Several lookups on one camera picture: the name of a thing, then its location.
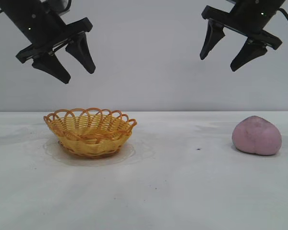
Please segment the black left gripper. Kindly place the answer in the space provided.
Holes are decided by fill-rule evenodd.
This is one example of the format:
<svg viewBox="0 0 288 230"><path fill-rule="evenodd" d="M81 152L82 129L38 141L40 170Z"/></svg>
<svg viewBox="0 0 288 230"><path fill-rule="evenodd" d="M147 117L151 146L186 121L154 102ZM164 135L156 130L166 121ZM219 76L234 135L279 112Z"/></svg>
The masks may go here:
<svg viewBox="0 0 288 230"><path fill-rule="evenodd" d="M21 63L34 58L33 68L68 84L70 74L56 55L50 55L68 43L66 52L78 60L88 73L95 72L96 66L85 34L93 28L88 18L66 24L47 1L39 0L0 0L0 9L31 42L16 55Z"/></svg>

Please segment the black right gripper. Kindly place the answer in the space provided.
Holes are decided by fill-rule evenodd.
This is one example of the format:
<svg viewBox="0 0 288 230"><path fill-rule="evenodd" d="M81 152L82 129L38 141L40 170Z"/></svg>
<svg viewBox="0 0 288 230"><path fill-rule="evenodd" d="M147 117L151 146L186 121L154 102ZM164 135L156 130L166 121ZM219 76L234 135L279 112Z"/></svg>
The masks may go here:
<svg viewBox="0 0 288 230"><path fill-rule="evenodd" d="M209 21L200 59L204 60L225 36L224 27L248 37L230 65L232 71L265 55L266 46L278 49L282 41L266 32L264 27L281 6L281 0L235 0L230 12L225 12L207 5L202 12L203 19Z"/></svg>

